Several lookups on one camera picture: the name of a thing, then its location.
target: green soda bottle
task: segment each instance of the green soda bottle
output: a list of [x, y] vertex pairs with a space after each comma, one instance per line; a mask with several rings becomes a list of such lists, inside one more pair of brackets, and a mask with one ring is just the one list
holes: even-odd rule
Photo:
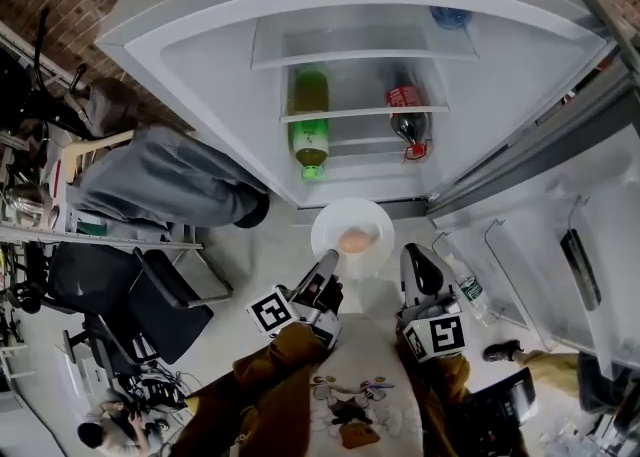
[[[317, 65], [297, 69], [293, 81], [293, 97], [289, 114], [329, 111], [329, 84]], [[302, 178], [312, 180], [322, 175], [322, 164], [329, 156], [329, 120], [297, 121], [291, 125], [293, 153], [302, 164]]]

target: plastic bottle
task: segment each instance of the plastic bottle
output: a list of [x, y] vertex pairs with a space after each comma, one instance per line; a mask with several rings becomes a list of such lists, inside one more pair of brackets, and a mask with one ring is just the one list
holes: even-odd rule
[[[404, 64], [392, 64], [393, 82], [385, 101], [388, 107], [417, 107], [423, 105], [420, 92]], [[409, 144], [406, 160], [419, 160], [431, 152], [431, 114], [409, 112], [391, 114], [391, 128]]]
[[452, 7], [438, 7], [432, 5], [429, 7], [433, 19], [443, 29], [458, 30], [467, 27], [467, 24], [471, 20], [471, 11], [464, 9], [454, 9]]
[[456, 283], [458, 283], [460, 290], [462, 290], [462, 293], [471, 304], [474, 316], [485, 326], [492, 325], [496, 321], [496, 317], [489, 311], [489, 296], [478, 283], [467, 264], [462, 260], [458, 260], [453, 253], [445, 256], [444, 261], [453, 270]]
[[[315, 65], [295, 72], [289, 114], [328, 112], [329, 84], [326, 75]], [[329, 120], [297, 121], [291, 125], [293, 153], [302, 164], [302, 178], [312, 180], [322, 175], [322, 164], [329, 156]]]

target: brown jacket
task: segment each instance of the brown jacket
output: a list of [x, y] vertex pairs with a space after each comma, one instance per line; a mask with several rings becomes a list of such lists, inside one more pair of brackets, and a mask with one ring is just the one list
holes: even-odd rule
[[[424, 455], [474, 455], [456, 444], [465, 440], [464, 427], [456, 434], [451, 423], [451, 413], [468, 394], [468, 361], [457, 355], [418, 365], [404, 338], [397, 350], [420, 405]], [[328, 355], [308, 326], [285, 327], [268, 347], [236, 361], [232, 372], [187, 400], [195, 415], [171, 456], [218, 457], [239, 441], [242, 457], [304, 457], [311, 373]], [[512, 455], [526, 456], [524, 445]]]

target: black device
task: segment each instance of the black device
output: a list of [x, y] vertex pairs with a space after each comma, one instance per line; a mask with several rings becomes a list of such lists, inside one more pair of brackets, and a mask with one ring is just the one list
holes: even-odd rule
[[476, 455], [510, 455], [514, 445], [521, 443], [520, 426], [537, 413], [531, 372], [523, 368], [470, 395], [463, 411]]
[[138, 375], [118, 374], [120, 387], [138, 404], [138, 410], [167, 408], [184, 409], [187, 404], [178, 379], [161, 373], [147, 372]]

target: cartoon print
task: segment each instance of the cartoon print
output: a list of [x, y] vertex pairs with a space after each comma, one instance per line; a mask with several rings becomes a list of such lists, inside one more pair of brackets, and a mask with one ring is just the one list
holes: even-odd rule
[[367, 402], [365, 406], [360, 405], [361, 403], [362, 402], [358, 402], [356, 397], [352, 397], [346, 402], [338, 400], [335, 397], [330, 397], [327, 399], [327, 404], [331, 412], [336, 416], [331, 423], [333, 425], [344, 425], [345, 423], [351, 423], [357, 420], [371, 425], [373, 422], [367, 418], [367, 414], [364, 411], [364, 408], [369, 405], [369, 402]]
[[402, 432], [402, 411], [395, 406], [385, 406], [374, 409], [378, 423], [387, 429], [391, 437], [398, 437]]
[[[323, 424], [331, 423], [329, 433], [334, 436], [341, 436], [342, 444], [346, 448], [354, 448], [364, 444], [372, 444], [379, 441], [379, 436], [375, 430], [381, 426], [373, 410], [367, 412], [370, 401], [378, 402], [387, 396], [384, 389], [395, 387], [393, 384], [386, 382], [384, 377], [376, 377], [370, 381], [360, 383], [359, 387], [344, 387], [337, 384], [337, 379], [331, 375], [326, 377], [315, 376], [311, 387], [313, 396], [316, 400], [326, 400], [326, 405], [333, 416], [328, 419], [327, 413], [318, 410], [312, 413], [312, 430], [322, 430]], [[351, 398], [341, 399], [334, 393], [352, 395]], [[344, 430], [341, 426], [353, 425], [353, 430]], [[362, 441], [357, 443], [354, 434], [360, 434]]]

